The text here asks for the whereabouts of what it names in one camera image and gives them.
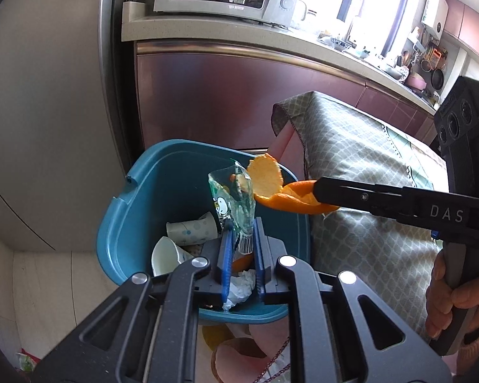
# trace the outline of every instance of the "countertop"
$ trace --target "countertop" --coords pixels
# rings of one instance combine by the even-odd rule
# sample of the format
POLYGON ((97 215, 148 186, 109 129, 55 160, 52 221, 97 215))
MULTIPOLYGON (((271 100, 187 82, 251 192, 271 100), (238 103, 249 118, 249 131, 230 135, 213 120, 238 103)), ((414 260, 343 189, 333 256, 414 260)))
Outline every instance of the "countertop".
MULTIPOLYGON (((136 3, 136 9, 144 10, 136 3)), ((134 11, 123 10, 123 42, 153 39, 207 39, 236 44, 265 47, 323 63, 384 86, 414 103, 431 115, 435 110, 409 88, 347 53, 341 53, 303 33, 269 25, 251 24, 242 20, 204 16, 154 16, 136 17, 134 11)))

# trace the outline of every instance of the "microwave knob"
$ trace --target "microwave knob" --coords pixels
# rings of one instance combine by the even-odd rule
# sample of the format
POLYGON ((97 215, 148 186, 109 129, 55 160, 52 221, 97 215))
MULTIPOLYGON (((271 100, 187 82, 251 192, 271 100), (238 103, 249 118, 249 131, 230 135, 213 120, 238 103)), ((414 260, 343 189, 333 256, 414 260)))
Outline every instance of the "microwave knob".
POLYGON ((286 10, 293 8, 294 3, 293 0, 280 0, 280 6, 286 10))

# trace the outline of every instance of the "upper cabinet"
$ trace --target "upper cabinet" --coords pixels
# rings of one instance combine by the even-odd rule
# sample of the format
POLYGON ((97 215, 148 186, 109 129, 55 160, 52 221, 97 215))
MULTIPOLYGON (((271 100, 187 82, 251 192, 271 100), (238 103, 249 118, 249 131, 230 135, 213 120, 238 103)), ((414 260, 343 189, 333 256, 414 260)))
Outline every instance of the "upper cabinet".
POLYGON ((449 5, 444 30, 479 55, 479 13, 458 0, 449 5))

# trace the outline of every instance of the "human hand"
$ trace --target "human hand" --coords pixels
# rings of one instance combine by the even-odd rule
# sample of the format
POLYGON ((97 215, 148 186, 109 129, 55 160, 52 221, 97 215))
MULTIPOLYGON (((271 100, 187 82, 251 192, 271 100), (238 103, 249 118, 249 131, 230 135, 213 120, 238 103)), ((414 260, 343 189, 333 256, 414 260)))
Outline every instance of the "human hand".
POLYGON ((445 259, 443 251, 437 255, 431 275, 431 284, 426 291, 428 318, 425 327, 428 335, 438 338, 452 321, 452 307, 469 309, 478 306, 467 333, 479 328, 479 278, 452 290, 445 283, 445 259))

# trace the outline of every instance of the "crumpled tissue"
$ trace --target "crumpled tissue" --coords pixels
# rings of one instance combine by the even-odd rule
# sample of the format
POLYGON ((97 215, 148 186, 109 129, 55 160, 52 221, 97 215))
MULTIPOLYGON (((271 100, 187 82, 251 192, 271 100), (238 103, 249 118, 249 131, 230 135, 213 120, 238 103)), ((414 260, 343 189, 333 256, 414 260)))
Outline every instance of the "crumpled tissue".
POLYGON ((229 295, 222 306, 224 311, 228 311, 236 304, 245 302, 255 288, 255 270, 239 272, 238 275, 231 276, 229 295))

